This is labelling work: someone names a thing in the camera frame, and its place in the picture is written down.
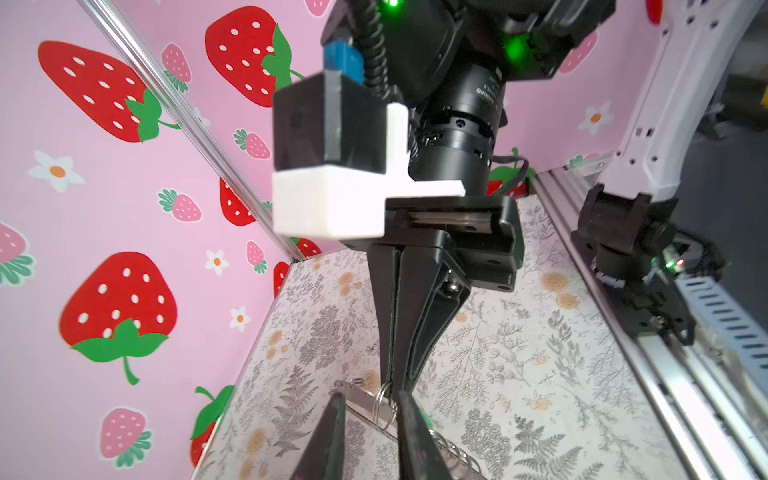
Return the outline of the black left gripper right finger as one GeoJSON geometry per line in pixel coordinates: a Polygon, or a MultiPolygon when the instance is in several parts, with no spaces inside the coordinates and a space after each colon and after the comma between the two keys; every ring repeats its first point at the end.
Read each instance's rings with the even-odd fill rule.
{"type": "Polygon", "coordinates": [[[407,391],[397,391],[395,401],[398,405],[399,478],[449,480],[451,475],[412,394],[407,391]]]}

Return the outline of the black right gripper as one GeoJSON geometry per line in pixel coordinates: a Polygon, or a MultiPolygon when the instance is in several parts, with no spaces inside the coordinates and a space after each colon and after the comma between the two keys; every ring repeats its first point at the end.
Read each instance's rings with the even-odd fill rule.
{"type": "Polygon", "coordinates": [[[506,196],[389,199],[384,235],[344,245],[367,250],[381,381],[394,392],[414,390],[471,285],[512,292],[525,255],[518,207],[506,196]]]}

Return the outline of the green plastic key tag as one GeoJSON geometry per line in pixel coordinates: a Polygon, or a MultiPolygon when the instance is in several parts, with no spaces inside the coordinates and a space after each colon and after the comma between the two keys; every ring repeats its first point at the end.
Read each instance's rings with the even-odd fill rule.
{"type": "Polygon", "coordinates": [[[421,414],[421,416],[422,416],[422,418],[423,418],[427,428],[430,429],[430,430],[434,430],[433,422],[431,421],[431,419],[429,418],[427,413],[424,410],[420,410],[420,414],[421,414]]]}

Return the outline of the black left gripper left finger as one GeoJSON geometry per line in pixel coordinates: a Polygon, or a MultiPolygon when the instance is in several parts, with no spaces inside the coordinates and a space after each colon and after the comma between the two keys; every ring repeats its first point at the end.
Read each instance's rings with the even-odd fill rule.
{"type": "Polygon", "coordinates": [[[292,480],[341,480],[346,438],[346,403],[341,392],[329,401],[303,452],[292,480]]]}

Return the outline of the metal key holder plate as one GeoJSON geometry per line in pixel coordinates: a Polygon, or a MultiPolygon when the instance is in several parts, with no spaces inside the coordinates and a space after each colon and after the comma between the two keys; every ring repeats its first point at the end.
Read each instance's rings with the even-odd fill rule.
{"type": "Polygon", "coordinates": [[[371,393],[359,379],[337,380],[347,411],[369,424],[398,448],[401,479],[482,479],[479,462],[429,425],[412,394],[387,382],[371,393]]]}

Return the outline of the silver split keyring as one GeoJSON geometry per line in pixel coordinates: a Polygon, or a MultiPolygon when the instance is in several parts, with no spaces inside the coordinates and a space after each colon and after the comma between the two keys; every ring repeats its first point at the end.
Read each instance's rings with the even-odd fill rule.
{"type": "Polygon", "coordinates": [[[389,397],[392,393],[392,383],[383,383],[374,396],[371,417],[373,424],[385,431],[392,425],[397,416],[397,403],[389,397]]]}

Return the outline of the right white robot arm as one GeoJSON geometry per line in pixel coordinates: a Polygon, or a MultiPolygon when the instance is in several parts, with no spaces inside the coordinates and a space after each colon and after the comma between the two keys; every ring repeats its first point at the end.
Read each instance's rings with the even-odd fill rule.
{"type": "Polygon", "coordinates": [[[633,338],[692,343],[666,256],[684,158],[758,1],[622,1],[555,77],[508,87],[520,143],[633,338]]]}

